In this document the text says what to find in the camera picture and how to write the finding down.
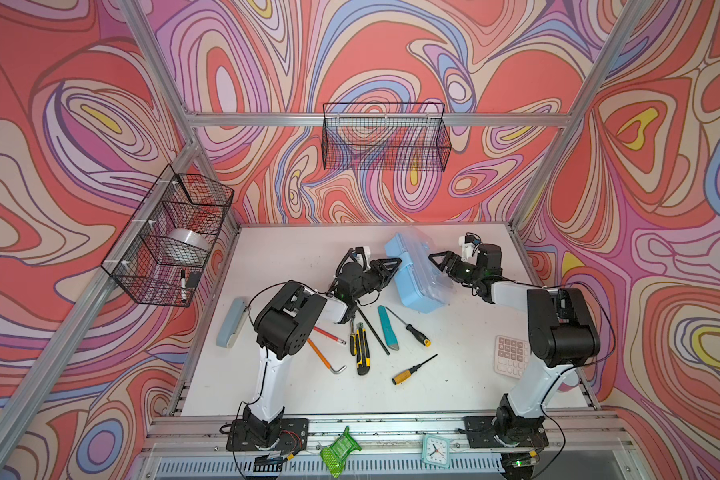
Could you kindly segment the light blue plastic tool box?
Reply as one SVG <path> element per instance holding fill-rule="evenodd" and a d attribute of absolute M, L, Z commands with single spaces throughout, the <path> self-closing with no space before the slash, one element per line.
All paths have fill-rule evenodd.
<path fill-rule="evenodd" d="M 450 302 L 453 283 L 429 260 L 436 252 L 431 237 L 416 228 L 404 228 L 384 248 L 388 257 L 401 260 L 394 282 L 405 307 L 429 314 Z"/>

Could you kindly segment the screwdriver black orange handle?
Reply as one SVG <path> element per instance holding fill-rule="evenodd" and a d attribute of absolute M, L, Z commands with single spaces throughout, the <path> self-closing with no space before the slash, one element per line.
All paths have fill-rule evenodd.
<path fill-rule="evenodd" d="M 397 313 L 395 313 L 390 307 L 386 308 L 387 312 L 391 314 L 394 318 L 399 320 L 405 327 L 406 330 L 411 333 L 411 335 L 416 339 L 418 343 L 425 347 L 431 346 L 431 340 L 420 330 L 416 329 L 412 324 L 406 322 L 403 320 Z"/>

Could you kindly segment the small yellow handle screwdriver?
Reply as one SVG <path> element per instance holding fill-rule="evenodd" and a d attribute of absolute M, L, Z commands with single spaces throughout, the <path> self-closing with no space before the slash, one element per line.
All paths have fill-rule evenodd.
<path fill-rule="evenodd" d="M 400 385 L 400 384 L 404 383 L 404 382 L 407 381 L 411 376 L 413 376 L 418 370 L 420 370 L 424 365 L 426 365 L 427 363 L 429 363 L 430 361 L 432 361 L 432 360 L 435 359 L 436 357 L 437 357 L 437 354 L 431 356 L 430 358 L 424 360 L 423 362 L 420 362 L 420 363 L 418 363 L 418 364 L 416 364 L 416 365 L 413 365 L 413 366 L 409 367 L 408 369 L 406 369 L 406 370 L 398 373 L 397 375 L 395 375 L 395 376 L 392 378 L 392 384 L 395 385 L 395 386 L 397 386 L 397 385 Z"/>

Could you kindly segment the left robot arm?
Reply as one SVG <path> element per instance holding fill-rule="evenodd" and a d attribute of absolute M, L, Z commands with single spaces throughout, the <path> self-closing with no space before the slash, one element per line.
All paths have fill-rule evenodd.
<path fill-rule="evenodd" d="M 336 267 L 325 292 L 289 280 L 253 321 L 260 364 L 258 389 L 244 404 L 240 423 L 260 438 L 281 429 L 285 384 L 292 358 L 308 343 L 319 320 L 352 325 L 361 312 L 360 300 L 380 293 L 402 266 L 399 257 L 372 259 L 366 247 L 353 247 Z"/>

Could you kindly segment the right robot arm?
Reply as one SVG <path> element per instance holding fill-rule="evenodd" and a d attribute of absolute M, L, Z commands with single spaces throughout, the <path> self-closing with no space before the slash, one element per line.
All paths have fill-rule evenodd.
<path fill-rule="evenodd" d="M 459 245 L 459 253 L 431 253 L 428 260 L 484 302 L 526 315 L 533 358 L 517 385 L 502 397 L 490 427 L 501 442 L 516 444 L 543 426 L 546 407 L 563 381 L 599 354 L 600 337 L 581 290 L 506 278 L 501 248 L 471 232 L 459 238 Z"/>

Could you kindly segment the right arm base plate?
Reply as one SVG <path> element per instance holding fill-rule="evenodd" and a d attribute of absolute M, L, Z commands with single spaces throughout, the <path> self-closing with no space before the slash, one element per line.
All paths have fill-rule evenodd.
<path fill-rule="evenodd" d="M 471 448 L 530 448 L 543 450 L 549 446 L 541 417 L 466 416 L 463 433 Z"/>

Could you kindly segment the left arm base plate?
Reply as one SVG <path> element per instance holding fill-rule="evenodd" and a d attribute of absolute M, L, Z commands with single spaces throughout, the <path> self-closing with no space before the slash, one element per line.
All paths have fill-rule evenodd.
<path fill-rule="evenodd" d="M 286 418 L 271 423 L 259 422 L 255 417 L 238 419 L 227 432 L 226 450 L 299 452 L 307 447 L 308 433 L 307 418 Z"/>

